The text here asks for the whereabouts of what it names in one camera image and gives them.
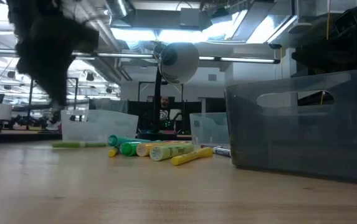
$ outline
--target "marker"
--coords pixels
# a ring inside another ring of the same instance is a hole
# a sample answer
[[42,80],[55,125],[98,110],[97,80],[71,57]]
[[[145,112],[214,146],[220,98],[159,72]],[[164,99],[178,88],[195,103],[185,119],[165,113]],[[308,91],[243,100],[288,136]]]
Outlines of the marker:
[[118,137],[116,135],[111,135],[108,139],[109,146],[119,147],[121,144],[126,142],[150,142],[150,140],[146,139],[136,139],[136,138],[124,138]]
[[221,148],[221,147],[214,147],[213,148],[213,152],[215,154],[222,155],[222,156],[227,156],[227,157],[231,156],[231,150],[230,149],[224,149],[224,148]]
[[149,156],[153,146],[163,146],[167,144],[184,144],[186,142],[177,142],[177,141],[167,141],[167,142],[149,142],[141,143],[136,147],[136,154],[139,156]]
[[229,146],[219,146],[219,145],[216,145],[216,144],[203,144],[203,145],[201,145],[201,148],[204,148],[204,147],[210,147],[210,148],[219,147],[219,148],[222,148],[222,149],[230,149]]
[[116,154],[117,154],[117,149],[115,147],[111,147],[109,149],[109,157],[115,157]]
[[213,156],[213,149],[210,147],[204,147],[196,151],[183,154],[181,156],[174,156],[173,158],[171,158],[171,163],[174,166],[178,166],[195,159],[212,157],[212,156]]
[[136,147],[140,142],[126,142],[120,146],[121,153],[124,156],[136,156]]
[[192,143],[153,146],[150,152],[150,157],[154,161],[162,161],[174,156],[179,156],[193,151],[194,146]]

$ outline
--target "wooden table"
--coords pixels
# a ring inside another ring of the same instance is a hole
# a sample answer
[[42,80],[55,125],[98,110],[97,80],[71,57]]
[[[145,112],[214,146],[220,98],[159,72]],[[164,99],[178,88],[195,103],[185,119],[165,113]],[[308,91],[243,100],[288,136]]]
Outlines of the wooden table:
[[0,223],[357,223],[357,185],[239,170],[221,156],[173,167],[0,144]]

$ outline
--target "person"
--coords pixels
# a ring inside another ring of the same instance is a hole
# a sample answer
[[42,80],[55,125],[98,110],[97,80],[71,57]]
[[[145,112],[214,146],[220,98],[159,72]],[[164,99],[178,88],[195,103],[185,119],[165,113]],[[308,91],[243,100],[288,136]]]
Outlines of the person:
[[170,119],[170,99],[168,96],[162,96],[160,98],[160,121],[164,122]]

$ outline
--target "clear plastic bin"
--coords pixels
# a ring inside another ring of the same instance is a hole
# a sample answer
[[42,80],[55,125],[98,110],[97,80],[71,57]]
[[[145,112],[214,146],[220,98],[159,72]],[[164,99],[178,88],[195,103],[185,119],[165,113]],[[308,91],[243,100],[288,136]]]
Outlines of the clear plastic bin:
[[[297,106],[316,91],[333,104]],[[229,86],[226,98],[235,166],[357,179],[357,70]]]
[[107,142],[112,134],[135,138],[138,124],[138,116],[106,110],[63,110],[61,116],[63,141]]
[[193,113],[189,117],[193,144],[229,145],[227,113]]

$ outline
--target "highlighter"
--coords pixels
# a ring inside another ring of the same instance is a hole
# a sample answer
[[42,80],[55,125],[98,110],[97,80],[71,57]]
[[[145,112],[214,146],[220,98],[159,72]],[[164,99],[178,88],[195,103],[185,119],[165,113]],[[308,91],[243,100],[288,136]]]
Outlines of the highlighter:
[[206,158],[206,157],[212,157],[213,156],[213,149],[210,147],[204,147],[201,149],[198,149],[196,151],[187,153],[187,154],[183,154],[180,156],[174,156],[173,158],[171,158],[171,163],[174,166],[178,166],[181,165],[183,163],[195,160],[195,159],[199,159],[199,158]]
[[167,144],[184,144],[186,142],[168,141],[168,142],[149,142],[141,143],[136,147],[136,154],[142,157],[149,156],[153,146],[162,146]]
[[140,142],[126,142],[120,146],[120,151],[124,156],[136,156],[136,147]]
[[169,159],[174,156],[192,152],[193,148],[192,143],[153,146],[150,157],[154,161],[162,161],[163,159]]
[[145,140],[145,139],[136,139],[136,138],[125,138],[125,137],[119,137],[116,135],[111,135],[108,139],[108,144],[109,146],[113,147],[119,147],[123,143],[126,142],[150,142],[150,140]]
[[115,157],[115,155],[117,154],[118,150],[115,147],[111,147],[109,149],[109,157]]

